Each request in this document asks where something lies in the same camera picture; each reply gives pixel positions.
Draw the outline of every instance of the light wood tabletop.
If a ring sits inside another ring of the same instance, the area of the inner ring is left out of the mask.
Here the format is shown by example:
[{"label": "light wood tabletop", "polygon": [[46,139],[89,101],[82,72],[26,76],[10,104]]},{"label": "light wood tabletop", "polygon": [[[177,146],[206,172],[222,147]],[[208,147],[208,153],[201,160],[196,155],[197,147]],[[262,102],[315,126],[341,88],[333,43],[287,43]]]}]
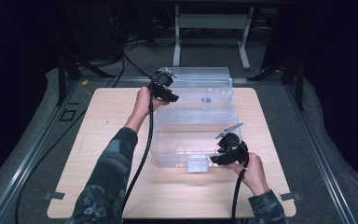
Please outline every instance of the light wood tabletop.
[{"label": "light wood tabletop", "polygon": [[[56,188],[64,197],[51,200],[49,217],[72,215],[95,162],[131,113],[138,90],[110,88],[94,92]],[[244,122],[243,140],[250,152],[262,158],[268,186],[276,194],[290,192],[255,90],[235,88],[234,91],[235,111],[239,121]],[[138,134],[129,184],[145,152],[148,127],[146,118]],[[236,180],[237,175],[224,167],[212,167],[206,173],[189,173],[186,168],[159,168],[149,153],[123,218],[230,218]],[[242,184],[237,217],[254,216],[248,202],[251,196],[252,192]],[[296,214],[294,202],[285,201],[282,206],[288,217]]]}]

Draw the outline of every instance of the dark background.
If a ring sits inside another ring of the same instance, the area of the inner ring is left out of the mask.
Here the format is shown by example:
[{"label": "dark background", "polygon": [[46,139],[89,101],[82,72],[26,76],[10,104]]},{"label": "dark background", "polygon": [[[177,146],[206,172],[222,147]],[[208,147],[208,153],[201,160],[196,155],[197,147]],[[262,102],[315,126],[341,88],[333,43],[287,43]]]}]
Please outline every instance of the dark background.
[{"label": "dark background", "polygon": [[[72,4],[62,11],[54,2],[0,0],[0,167],[43,98],[46,72],[58,66],[63,52],[89,60],[119,57],[122,39],[115,32],[126,31],[112,30],[117,21],[109,22],[106,8],[94,5]],[[310,34],[306,27],[315,22],[310,15],[316,12],[280,8],[263,65],[297,53],[300,40],[309,38],[302,52],[306,78],[320,98],[326,130],[358,171],[358,2],[329,1],[324,10],[328,13],[309,37],[304,36]],[[161,12],[158,7],[120,6],[111,7],[111,12],[112,18],[120,18],[121,27],[136,30],[140,39],[156,37],[151,20]]]}]

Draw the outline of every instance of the black device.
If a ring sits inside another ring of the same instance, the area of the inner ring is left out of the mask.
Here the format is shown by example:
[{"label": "black device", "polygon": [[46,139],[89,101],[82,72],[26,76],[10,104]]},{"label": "black device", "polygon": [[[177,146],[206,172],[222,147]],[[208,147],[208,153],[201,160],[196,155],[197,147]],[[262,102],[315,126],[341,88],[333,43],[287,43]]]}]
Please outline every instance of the black device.
[{"label": "black device", "polygon": [[245,142],[241,141],[235,133],[230,132],[237,129],[242,124],[243,123],[239,123],[229,127],[216,136],[216,138],[223,138],[217,144],[220,146],[220,149],[217,150],[220,154],[210,157],[213,163],[217,163],[218,165],[228,165],[235,161],[238,163],[248,163],[248,146]]},{"label": "black device", "polygon": [[168,68],[159,69],[156,74],[151,78],[148,86],[151,93],[163,101],[176,102],[179,96],[172,93],[168,87],[173,83],[172,77],[175,77],[172,71]]}]

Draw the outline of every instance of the black cable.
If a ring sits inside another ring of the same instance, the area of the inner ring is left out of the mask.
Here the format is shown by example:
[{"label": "black cable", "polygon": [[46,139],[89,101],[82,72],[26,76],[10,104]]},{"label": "black cable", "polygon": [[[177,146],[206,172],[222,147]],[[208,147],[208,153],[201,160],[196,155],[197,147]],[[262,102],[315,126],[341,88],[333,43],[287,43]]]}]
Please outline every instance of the black cable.
[{"label": "black cable", "polygon": [[128,50],[135,49],[136,47],[138,47],[139,40],[142,40],[139,36],[130,37],[124,45],[124,48]]},{"label": "black cable", "polygon": [[106,87],[108,87],[109,84],[112,82],[112,80],[115,79],[115,78],[116,78],[116,81],[115,81],[115,84],[113,84],[112,88],[114,88],[118,84],[118,82],[120,81],[121,77],[124,74],[124,70],[128,66],[128,64],[127,65],[125,64],[124,57],[121,57],[121,62],[122,62],[121,71],[118,73],[118,75],[116,77],[113,77],[112,79],[109,80],[109,82],[106,84]]},{"label": "black cable", "polygon": [[150,144],[152,141],[152,137],[153,137],[153,82],[150,82],[150,99],[149,99],[149,135],[147,136],[147,144],[146,144],[146,149],[145,149],[145,153],[144,156],[142,157],[141,163],[139,164],[138,170],[135,173],[135,176],[133,177],[131,184],[127,190],[126,196],[124,198],[124,203],[123,203],[123,207],[121,212],[124,212],[124,207],[126,206],[127,200],[130,197],[130,194],[132,192],[133,186],[135,185],[136,180],[138,179],[139,174],[141,173],[146,158],[147,158],[147,154],[149,152],[150,149]]},{"label": "black cable", "polygon": [[113,40],[113,44],[117,45],[118,47],[118,55],[116,57],[116,62],[118,62],[123,57],[124,48],[126,47],[125,38],[127,37],[123,35],[123,33],[121,32],[122,29],[120,29],[120,24],[119,24],[121,20],[119,16],[120,13],[118,13],[117,11],[117,18],[113,18],[111,6],[105,5],[104,8],[106,13],[106,18],[109,23],[109,31]]},{"label": "black cable", "polygon": [[[242,147],[247,152],[247,149],[244,148],[242,144],[239,144],[237,142],[229,142],[229,144],[231,144],[231,143],[235,144],[235,145],[237,145],[239,147]],[[246,155],[244,156],[244,162],[243,162],[242,170],[241,170],[240,174],[238,175],[237,183],[235,185],[235,190],[234,190],[234,198],[232,200],[231,221],[232,221],[233,224],[236,223],[235,213],[236,213],[236,210],[237,210],[237,200],[238,200],[238,194],[240,192],[241,181],[243,180],[243,175],[245,174],[245,171],[246,171],[246,169],[248,167],[248,163],[249,163],[249,154],[246,154]]]},{"label": "black cable", "polygon": [[75,119],[75,122],[71,124],[71,126],[69,126],[66,131],[61,135],[61,137],[53,144],[53,146],[51,146],[51,148],[48,149],[48,151],[45,153],[45,155],[42,156],[42,158],[40,158],[40,160],[36,163],[36,165],[34,166],[34,168],[30,171],[30,173],[28,174],[28,176],[26,177],[26,179],[24,180],[23,185],[21,186],[20,192],[19,192],[19,196],[17,198],[16,201],[16,208],[15,208],[15,214],[14,214],[14,218],[15,218],[15,222],[16,224],[19,224],[19,207],[20,207],[20,201],[21,201],[21,195],[24,192],[24,189],[28,183],[28,181],[31,179],[32,174],[34,173],[34,171],[37,169],[37,167],[42,163],[42,161],[46,158],[46,156],[51,152],[51,150],[53,148],[55,148],[57,146],[57,144],[63,139],[63,137],[69,132],[69,130],[71,130],[71,128],[80,120],[80,118],[86,113],[87,108],[77,117],[77,119]]},{"label": "black cable", "polygon": [[[117,62],[118,60],[115,60],[113,58],[110,58],[109,60],[106,60],[105,63],[92,63],[92,65],[94,67],[106,67],[107,65],[112,65],[114,64],[115,62]],[[84,66],[83,64],[81,63],[76,63],[76,66],[77,67],[83,67],[83,68],[87,68],[86,66]]]},{"label": "black cable", "polygon": [[129,58],[129,56],[127,54],[123,54],[123,57],[126,58],[130,63],[131,66],[135,69],[135,71],[137,71],[140,74],[143,74],[147,77],[149,77],[150,79],[152,78],[150,75],[148,75],[146,72],[144,72],[142,69],[140,69],[133,61],[131,61],[131,59]]}]

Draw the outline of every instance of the clear acrylic container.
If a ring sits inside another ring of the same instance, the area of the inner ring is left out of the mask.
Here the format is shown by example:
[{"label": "clear acrylic container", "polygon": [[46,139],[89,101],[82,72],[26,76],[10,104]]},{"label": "clear acrylic container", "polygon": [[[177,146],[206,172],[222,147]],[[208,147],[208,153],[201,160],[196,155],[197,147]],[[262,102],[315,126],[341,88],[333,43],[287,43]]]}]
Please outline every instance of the clear acrylic container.
[{"label": "clear acrylic container", "polygon": [[[219,149],[215,137],[239,123],[228,69],[169,69],[177,75],[169,89],[179,99],[156,111],[150,152],[158,167],[205,172]],[[241,129],[234,133],[241,139]]]}]

